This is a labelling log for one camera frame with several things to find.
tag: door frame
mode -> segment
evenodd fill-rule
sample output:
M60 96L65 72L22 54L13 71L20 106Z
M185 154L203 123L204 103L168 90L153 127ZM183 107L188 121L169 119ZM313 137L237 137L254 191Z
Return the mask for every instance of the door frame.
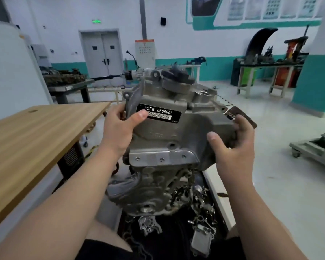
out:
M87 50L86 50L86 47L85 47L85 44L84 44L84 40L83 40L83 35L82 34L87 34L87 33L106 34L106 33L112 33L112 32L117 32L117 35L118 35L118 39L119 39L119 50L120 50L120 59L123 62L123 64L121 64L121 66L122 66L122 69L121 70L122 70L122 72L124 72L124 59L123 59L123 53L122 53L122 42L121 42L121 38L120 38L119 28L78 30L78 35L79 35L79 38L81 40L81 46L82 46L82 50L83 50L83 56L84 56L84 59L86 61L86 65L87 65L88 71L89 71L89 66L88 66L88 62L87 62Z

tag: black shorts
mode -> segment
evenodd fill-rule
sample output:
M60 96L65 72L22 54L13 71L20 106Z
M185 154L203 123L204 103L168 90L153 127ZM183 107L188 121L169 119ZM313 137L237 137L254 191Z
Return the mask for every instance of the black shorts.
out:
M213 251L209 259L245 260L242 243L239 237L224 240L211 247ZM139 254L131 253L104 242L86 239L75 260L140 260Z

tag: forearm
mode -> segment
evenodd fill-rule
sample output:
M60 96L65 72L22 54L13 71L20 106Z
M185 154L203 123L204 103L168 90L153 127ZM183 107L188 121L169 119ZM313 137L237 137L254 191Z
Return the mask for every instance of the forearm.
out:
M307 259L253 185L229 188L228 193L247 259Z
M74 259L118 160L101 150L0 245L0 259Z

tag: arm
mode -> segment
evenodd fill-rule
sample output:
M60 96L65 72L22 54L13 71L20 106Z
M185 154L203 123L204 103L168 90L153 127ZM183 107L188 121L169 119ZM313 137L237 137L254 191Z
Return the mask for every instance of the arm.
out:
M233 149L226 148L214 132L207 138L216 154L217 170L228 191L247 259L306 260L253 186L253 127L239 115L235 126L238 142Z
M124 105L111 108L96 155L18 224L0 244L0 260L76 257L132 130L148 115L142 110L122 121L123 112Z

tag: hand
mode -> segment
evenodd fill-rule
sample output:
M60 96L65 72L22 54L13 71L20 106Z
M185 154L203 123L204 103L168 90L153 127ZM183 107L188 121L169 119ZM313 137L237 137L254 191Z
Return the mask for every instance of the hand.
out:
M112 106L105 118L104 136L99 149L108 150L116 158L120 158L126 151L132 139L133 129L148 117L146 110L140 110L130 118L123 121L125 117L125 104Z
M254 129L241 115L235 120L237 142L228 149L215 132L209 132L207 139L216 154L217 171L225 188L253 185Z

